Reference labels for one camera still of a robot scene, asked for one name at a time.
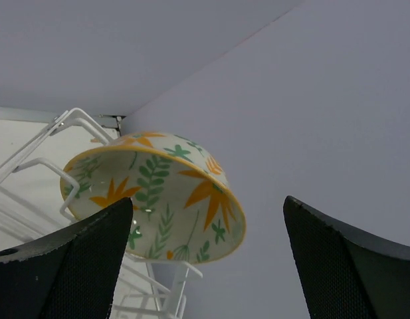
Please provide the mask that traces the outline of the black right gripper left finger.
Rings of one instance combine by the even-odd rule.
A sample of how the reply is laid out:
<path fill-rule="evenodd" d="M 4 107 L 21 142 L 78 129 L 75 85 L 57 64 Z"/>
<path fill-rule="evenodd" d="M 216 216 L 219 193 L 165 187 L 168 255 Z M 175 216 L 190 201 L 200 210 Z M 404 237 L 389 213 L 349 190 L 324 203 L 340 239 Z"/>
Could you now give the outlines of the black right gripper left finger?
<path fill-rule="evenodd" d="M 109 318 L 132 217 L 125 197 L 0 251 L 0 318 Z"/>

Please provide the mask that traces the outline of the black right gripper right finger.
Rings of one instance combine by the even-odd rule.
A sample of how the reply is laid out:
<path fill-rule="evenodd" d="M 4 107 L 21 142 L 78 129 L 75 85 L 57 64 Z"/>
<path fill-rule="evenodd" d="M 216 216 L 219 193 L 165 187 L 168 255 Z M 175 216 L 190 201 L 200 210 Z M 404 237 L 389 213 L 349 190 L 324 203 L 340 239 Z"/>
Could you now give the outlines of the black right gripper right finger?
<path fill-rule="evenodd" d="M 288 196 L 284 222 L 311 318 L 410 318 L 410 247 Z"/>

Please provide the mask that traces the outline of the tan bowl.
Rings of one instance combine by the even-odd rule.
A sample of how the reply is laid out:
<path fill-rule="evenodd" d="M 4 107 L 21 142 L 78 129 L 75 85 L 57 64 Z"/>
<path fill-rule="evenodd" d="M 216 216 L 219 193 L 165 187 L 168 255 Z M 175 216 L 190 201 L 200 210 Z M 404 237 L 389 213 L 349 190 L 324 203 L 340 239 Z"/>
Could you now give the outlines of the tan bowl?
<path fill-rule="evenodd" d="M 62 198 L 78 220 L 128 197 L 126 250 L 152 260 L 209 263 L 233 253 L 247 223 L 221 164 L 190 139 L 138 132 L 86 150 L 64 167 Z"/>

